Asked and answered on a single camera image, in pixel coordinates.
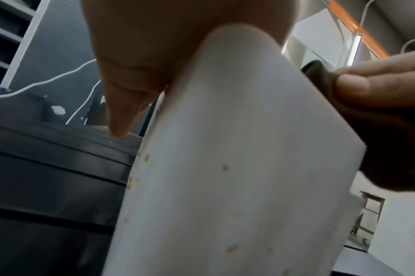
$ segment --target white wire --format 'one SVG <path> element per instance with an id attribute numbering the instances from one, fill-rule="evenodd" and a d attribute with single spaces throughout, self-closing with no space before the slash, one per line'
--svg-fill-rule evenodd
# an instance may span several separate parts
<path id="1" fill-rule="evenodd" d="M 89 99 L 91 98 L 92 94 L 94 93 L 95 88 L 100 84 L 101 80 L 99 80 L 91 89 L 91 92 L 89 93 L 89 96 L 86 98 L 86 100 L 83 102 L 83 104 L 77 108 L 77 110 L 71 115 L 71 117 L 68 119 L 68 121 L 66 121 L 65 125 L 67 125 L 72 118 L 74 118 L 74 116 L 77 114 L 77 112 L 79 112 L 79 110 L 85 106 L 85 104 L 89 101 Z"/>
<path id="2" fill-rule="evenodd" d="M 22 88 L 22 89 L 19 89 L 18 91 L 15 91 L 15 92 L 12 92 L 12 93 L 9 93 L 9 94 L 3 94 L 3 95 L 0 95 L 0 99 L 1 99 L 1 98 L 9 98 L 9 97 L 12 97 L 12 96 L 18 95 L 19 93 L 22 93 L 22 92 L 24 92 L 24 91 L 26 91 L 26 90 L 28 90 L 28 89 L 30 89 L 30 88 L 32 88 L 32 87 L 35 87 L 35 86 L 38 86 L 38 85 L 47 84 L 47 83 L 49 83 L 49 82 L 52 82 L 52 81 L 54 81 L 54 80 L 57 80 L 57 79 L 59 79 L 59 78 L 61 78 L 61 77 L 64 77 L 64 76 L 66 76 L 66 75 L 69 75 L 69 74 L 72 74 L 72 73 L 76 73 L 77 71 L 79 71 L 80 69 L 82 69 L 83 67 L 85 67 L 86 65 L 88 65 L 88 64 L 90 64 L 90 63 L 92 63 L 92 62 L 94 62 L 94 61 L 96 61 L 96 59 L 90 60 L 90 61 L 88 61 L 88 62 L 86 62 L 86 63 L 82 64 L 79 68 L 77 68 L 77 69 L 75 69 L 75 70 L 73 70 L 73 71 L 69 71 L 69 72 L 66 72 L 66 73 L 63 73 L 63 74 L 57 75 L 57 76 L 55 76 L 55 77 L 54 77 L 54 78 L 52 78 L 52 79 L 45 80 L 45 81 L 41 81 L 41 82 L 32 83 L 31 85 L 28 85 L 28 86 L 26 86 L 26 87 L 24 87 L 24 88 Z"/>
<path id="3" fill-rule="evenodd" d="M 375 0 L 370 0 L 365 4 L 364 12 L 362 13 L 361 22 L 359 23 L 359 26 L 362 27 L 364 25 L 365 16 L 367 15 L 368 7 L 371 3 L 373 3 Z"/>
<path id="4" fill-rule="evenodd" d="M 402 50 L 400 51 L 400 53 L 403 54 L 406 51 L 406 47 L 408 47 L 408 45 L 411 44 L 412 42 L 415 42 L 415 38 L 414 39 L 411 39 L 410 41 L 408 41 L 405 44 L 403 44 Z"/>

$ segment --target dark cloth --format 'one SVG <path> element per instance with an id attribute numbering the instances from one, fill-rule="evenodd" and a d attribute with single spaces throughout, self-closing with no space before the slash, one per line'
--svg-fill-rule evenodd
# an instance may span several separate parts
<path id="1" fill-rule="evenodd" d="M 360 108 L 334 93 L 337 75 L 316 60 L 302 72 L 349 123 L 367 151 L 360 170 L 375 185 L 392 191 L 415 191 L 415 110 Z"/>

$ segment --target orange beam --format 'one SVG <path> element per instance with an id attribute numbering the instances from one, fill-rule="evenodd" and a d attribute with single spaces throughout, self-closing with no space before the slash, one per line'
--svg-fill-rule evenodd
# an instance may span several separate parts
<path id="1" fill-rule="evenodd" d="M 375 39 L 370 36 L 362 27 L 359 26 L 359 23 L 335 0 L 329 0 L 329 10 L 333 12 L 344 24 L 347 25 L 353 32 L 362 35 L 362 41 L 367 44 L 367 46 L 379 57 L 385 58 L 389 57 L 387 51 L 377 42 Z"/>

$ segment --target fingernail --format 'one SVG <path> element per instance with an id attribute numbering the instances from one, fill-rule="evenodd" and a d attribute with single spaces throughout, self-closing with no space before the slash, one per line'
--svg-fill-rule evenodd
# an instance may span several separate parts
<path id="1" fill-rule="evenodd" d="M 336 81 L 339 92 L 343 94 L 366 95 L 370 91 L 370 83 L 358 75 L 341 75 Z"/>

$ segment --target hand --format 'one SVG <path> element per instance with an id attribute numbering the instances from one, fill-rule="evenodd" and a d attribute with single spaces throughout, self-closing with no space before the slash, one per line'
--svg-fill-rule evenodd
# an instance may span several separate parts
<path id="1" fill-rule="evenodd" d="M 283 44 L 294 24 L 298 1 L 81 2 L 106 97 L 109 130 L 123 137 L 208 32 L 227 23 L 247 23 Z"/>
<path id="2" fill-rule="evenodd" d="M 415 52 L 367 61 L 335 71 L 337 95 L 372 108 L 415 109 Z"/>

